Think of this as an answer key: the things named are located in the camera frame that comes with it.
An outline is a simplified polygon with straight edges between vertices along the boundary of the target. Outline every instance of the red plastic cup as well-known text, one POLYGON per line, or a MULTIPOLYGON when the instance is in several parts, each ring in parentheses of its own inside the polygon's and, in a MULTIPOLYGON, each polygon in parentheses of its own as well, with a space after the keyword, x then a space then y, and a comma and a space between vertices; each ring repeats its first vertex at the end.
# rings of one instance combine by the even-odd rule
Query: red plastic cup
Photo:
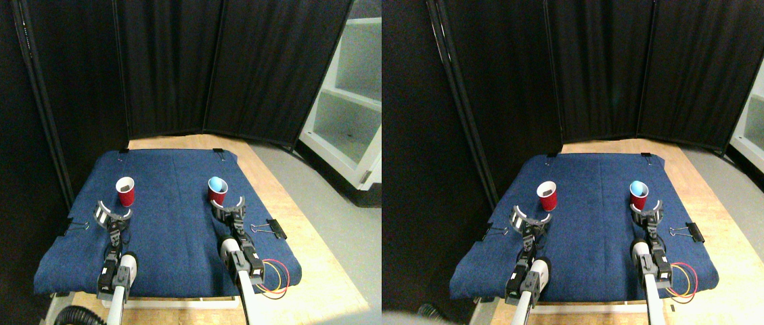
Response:
POLYGON ((129 207, 135 203, 135 180, 132 177, 121 177, 116 182, 116 195, 120 197, 120 204, 129 207))
POLYGON ((539 189, 537 189, 537 194, 541 200, 541 207, 543 207, 545 211, 548 211, 549 213, 556 208, 556 183, 549 180, 541 183, 539 189))
POLYGON ((216 201, 217 204, 222 205, 222 202, 225 201, 225 194, 228 193, 228 183, 225 182, 224 179, 222 179, 222 189, 220 192, 214 191, 212 187, 210 186, 210 182, 212 180, 212 177, 208 179, 208 201, 216 201))
POLYGON ((635 205, 635 208, 638 210, 643 210, 644 205, 647 204, 647 195, 650 195, 650 187, 648 187, 645 183, 635 181, 632 182, 631 185, 629 185, 629 200, 631 201, 631 204, 635 205), (641 195, 635 195, 635 191, 631 189, 631 186, 634 186, 635 183, 640 183, 644 186, 644 192, 641 193, 641 195))

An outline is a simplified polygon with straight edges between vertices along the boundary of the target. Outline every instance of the blue cloth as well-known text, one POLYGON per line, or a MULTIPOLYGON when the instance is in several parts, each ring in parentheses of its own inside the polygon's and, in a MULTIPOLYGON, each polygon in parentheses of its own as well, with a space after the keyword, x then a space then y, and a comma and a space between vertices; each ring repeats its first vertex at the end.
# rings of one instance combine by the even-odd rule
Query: blue cloth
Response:
MULTIPOLYGON (((537 186, 546 180, 557 184, 558 205, 551 212, 553 219, 543 248, 537 252, 539 257, 548 257, 552 265, 542 301, 645 299, 630 253, 633 239, 644 237, 644 231, 632 222, 628 207, 629 185, 636 179, 650 187, 647 209, 655 207, 658 199, 664 204, 664 219, 658 230, 666 242, 669 262, 693 266, 700 282, 698 290, 709 290, 719 283, 719 274, 703 242, 669 234, 669 227, 685 227, 691 219, 664 173, 662 158, 639 154, 537 156, 523 165, 490 222, 493 227, 509 227, 508 217, 514 205, 520 205, 531 219, 543 219, 547 213, 536 195, 537 186)), ((451 297, 503 297, 521 248, 522 236, 517 232, 490 235, 475 242, 453 274, 451 297)), ((686 278, 676 269, 673 288, 683 293, 685 287, 686 278)), ((667 297, 665 290, 659 293, 667 297)))
MULTIPOLYGON (((93 214, 98 200, 113 213, 125 214, 116 194, 116 180, 135 180, 135 202, 124 238, 125 251, 134 251, 138 272, 132 285, 134 297, 226 297, 239 295, 228 279, 219 257, 218 236, 228 228, 212 217, 206 201, 208 179, 228 183, 224 205, 246 199, 246 226, 264 225, 271 215, 237 165, 237 156, 212 150, 131 150, 107 152, 98 159, 87 183, 69 212, 75 222, 90 222, 88 230, 71 230, 59 236, 39 262, 33 290, 37 294, 84 291, 96 293, 97 277, 104 262, 109 236, 93 214)), ((301 268, 285 239, 267 232, 249 232, 259 257, 285 263, 298 284, 301 268)), ((267 288, 277 287, 270 267, 267 288)), ((286 275, 283 274, 283 286, 286 275)))

